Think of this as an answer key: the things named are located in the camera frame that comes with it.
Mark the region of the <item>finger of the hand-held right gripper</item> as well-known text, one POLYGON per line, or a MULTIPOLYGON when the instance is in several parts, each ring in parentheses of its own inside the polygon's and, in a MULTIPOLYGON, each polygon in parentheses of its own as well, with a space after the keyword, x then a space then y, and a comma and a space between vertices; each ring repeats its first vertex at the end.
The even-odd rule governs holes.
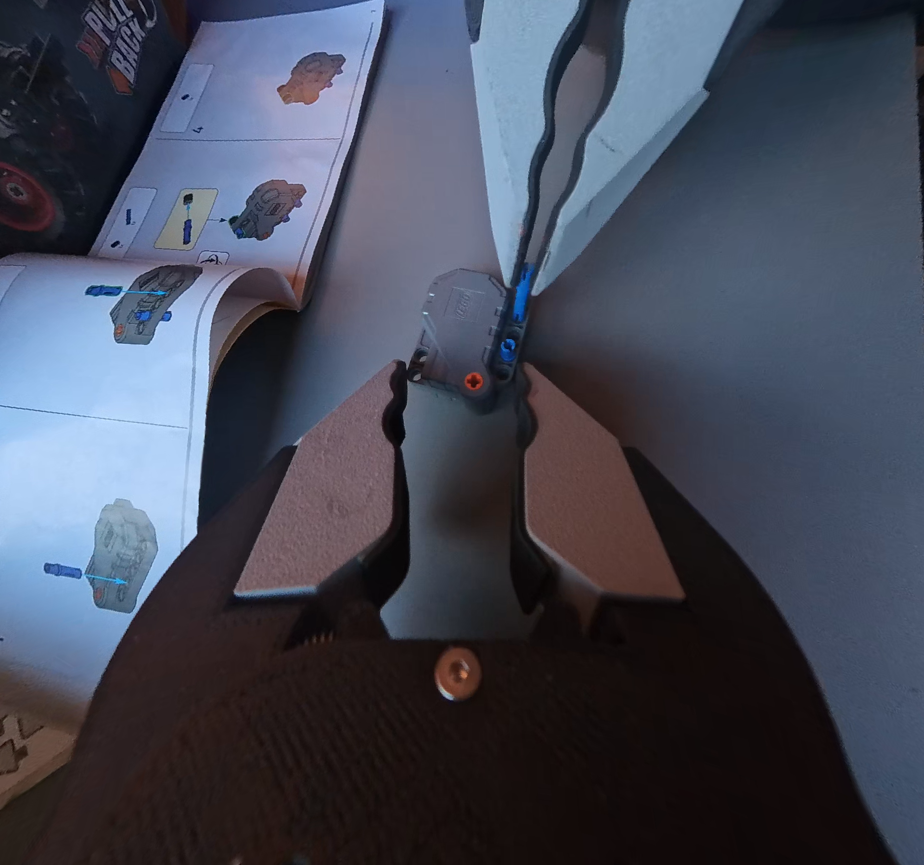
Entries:
POLYGON ((578 123, 556 132, 555 102, 593 0, 482 0, 471 62, 491 231, 513 288, 542 253, 542 227, 574 164, 578 123))
POLYGON ((743 1, 629 0, 616 88, 584 142, 534 294, 583 252, 705 101, 707 76, 743 1))

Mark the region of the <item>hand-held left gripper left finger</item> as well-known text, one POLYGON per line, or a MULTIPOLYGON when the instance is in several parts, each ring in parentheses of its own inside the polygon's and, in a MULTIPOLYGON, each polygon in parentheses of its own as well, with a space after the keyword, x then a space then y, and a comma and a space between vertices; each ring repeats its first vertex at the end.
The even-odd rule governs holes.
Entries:
POLYGON ((394 594, 410 565, 406 373, 388 363, 301 437, 237 597, 320 594, 342 581, 370 600, 394 594))

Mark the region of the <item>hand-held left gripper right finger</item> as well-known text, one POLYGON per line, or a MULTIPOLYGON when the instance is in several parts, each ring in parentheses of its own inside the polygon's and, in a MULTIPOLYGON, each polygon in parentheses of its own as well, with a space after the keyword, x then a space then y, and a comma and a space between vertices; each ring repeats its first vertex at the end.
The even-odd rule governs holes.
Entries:
POLYGON ((557 599, 593 621, 610 599, 683 602, 617 438, 531 364, 516 391, 511 576, 523 611, 557 599))

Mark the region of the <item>grey lego motor block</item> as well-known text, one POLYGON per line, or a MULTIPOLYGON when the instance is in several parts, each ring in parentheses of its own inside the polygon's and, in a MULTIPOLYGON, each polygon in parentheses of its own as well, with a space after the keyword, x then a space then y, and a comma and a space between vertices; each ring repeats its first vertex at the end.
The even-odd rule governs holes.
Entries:
POLYGON ((456 269, 436 278, 422 307, 422 334, 411 356, 408 380, 459 397, 470 409, 490 412, 512 381, 526 321, 511 323, 514 288, 493 276, 456 269), (500 361, 507 336, 518 337, 516 361, 500 361))

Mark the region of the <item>lego instruction booklet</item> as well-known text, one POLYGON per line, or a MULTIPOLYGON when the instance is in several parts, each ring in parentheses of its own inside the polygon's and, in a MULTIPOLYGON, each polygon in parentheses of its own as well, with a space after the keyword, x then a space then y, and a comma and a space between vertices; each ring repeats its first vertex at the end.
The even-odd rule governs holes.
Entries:
POLYGON ((385 21, 203 23, 89 255, 2 260, 2 805, 67 761, 197 532, 214 374, 306 305, 385 21))

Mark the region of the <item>black lego set box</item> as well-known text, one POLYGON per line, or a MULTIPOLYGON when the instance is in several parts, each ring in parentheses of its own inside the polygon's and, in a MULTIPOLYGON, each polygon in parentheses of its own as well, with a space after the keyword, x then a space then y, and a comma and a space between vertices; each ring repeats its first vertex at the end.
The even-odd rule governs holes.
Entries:
POLYGON ((186 50, 184 0, 1 0, 1 254, 86 254, 186 50))

